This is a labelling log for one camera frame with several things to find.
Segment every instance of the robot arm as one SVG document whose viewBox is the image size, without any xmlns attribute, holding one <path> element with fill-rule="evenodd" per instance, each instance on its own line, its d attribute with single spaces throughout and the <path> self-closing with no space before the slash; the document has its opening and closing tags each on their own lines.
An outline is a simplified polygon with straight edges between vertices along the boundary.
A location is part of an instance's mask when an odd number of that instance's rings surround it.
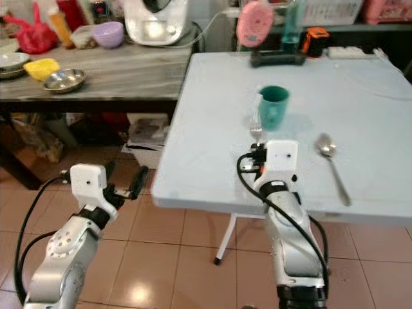
<svg viewBox="0 0 412 309">
<path fill-rule="evenodd" d="M 116 219 L 125 198 L 137 198 L 147 172 L 148 168 L 142 167 L 129 190 L 118 191 L 106 183 L 106 170 L 101 165 L 71 167 L 71 189 L 80 212 L 50 238 L 46 257 L 30 282 L 24 309 L 76 307 L 102 230 Z"/>
<path fill-rule="evenodd" d="M 289 140 L 254 144 L 252 165 L 241 170 L 256 172 L 253 190 L 288 214 L 314 242 L 310 217 L 296 192 L 297 142 Z M 326 309 L 323 266 L 308 240 L 273 207 L 266 214 L 280 309 Z"/>
</svg>

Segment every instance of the light blue table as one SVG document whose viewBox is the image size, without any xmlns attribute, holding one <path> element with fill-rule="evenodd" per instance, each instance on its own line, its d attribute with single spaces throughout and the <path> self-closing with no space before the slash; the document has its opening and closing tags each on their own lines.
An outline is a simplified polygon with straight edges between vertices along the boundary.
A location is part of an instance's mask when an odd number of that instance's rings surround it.
<svg viewBox="0 0 412 309">
<path fill-rule="evenodd" d="M 412 86 L 382 59 L 312 59 L 299 66 L 251 68 L 247 53 L 192 57 L 152 188 L 160 207 L 263 213 L 236 175 L 257 89 L 279 85 L 291 98 L 267 138 L 300 143 L 299 194 L 321 220 L 412 225 Z M 339 200 L 328 162 L 314 149 L 326 132 L 353 199 Z"/>
</svg>

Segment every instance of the plate stack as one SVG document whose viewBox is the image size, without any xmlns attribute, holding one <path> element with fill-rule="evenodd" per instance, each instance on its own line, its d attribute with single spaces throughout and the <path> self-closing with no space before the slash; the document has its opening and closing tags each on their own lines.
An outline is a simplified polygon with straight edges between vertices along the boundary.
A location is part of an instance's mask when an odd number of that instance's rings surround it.
<svg viewBox="0 0 412 309">
<path fill-rule="evenodd" d="M 14 79 L 23 75 L 26 62 L 30 61 L 27 53 L 4 53 L 0 55 L 0 79 Z"/>
</svg>

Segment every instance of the table leg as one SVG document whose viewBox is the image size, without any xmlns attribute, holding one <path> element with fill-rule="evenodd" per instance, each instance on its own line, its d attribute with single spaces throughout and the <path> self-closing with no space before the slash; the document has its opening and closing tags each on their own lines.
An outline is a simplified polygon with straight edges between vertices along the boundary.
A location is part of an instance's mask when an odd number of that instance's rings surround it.
<svg viewBox="0 0 412 309">
<path fill-rule="evenodd" d="M 223 240 L 222 240 L 222 242 L 221 242 L 221 245 L 220 245 L 218 254 L 216 254 L 216 257 L 214 258 L 214 261 L 213 261 L 213 263 L 214 263 L 215 265 L 219 265 L 219 264 L 220 264 L 220 261 L 221 261 L 221 259 L 222 259 L 222 257 L 223 257 L 223 254 L 225 253 L 227 244 L 228 244 L 228 242 L 229 242 L 230 237 L 232 236 L 233 229 L 234 229 L 234 227 L 235 227 L 235 225 L 236 225 L 236 218 L 237 218 L 236 214 L 231 214 L 231 215 L 230 215 L 230 221 L 229 221 L 229 225 L 228 225 L 228 227 L 227 227 L 225 236 L 223 237 Z"/>
<path fill-rule="evenodd" d="M 42 182 L 0 143 L 0 165 L 29 190 L 37 190 Z"/>
</svg>

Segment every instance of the white appliance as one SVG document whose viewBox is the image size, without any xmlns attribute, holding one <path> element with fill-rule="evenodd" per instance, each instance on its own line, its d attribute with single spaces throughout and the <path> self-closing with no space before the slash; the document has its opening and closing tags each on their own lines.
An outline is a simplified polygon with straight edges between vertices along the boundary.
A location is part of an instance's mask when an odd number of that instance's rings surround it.
<svg viewBox="0 0 412 309">
<path fill-rule="evenodd" d="M 125 0 L 124 19 L 130 38 L 138 44 L 175 43 L 188 30 L 189 0 Z"/>
</svg>

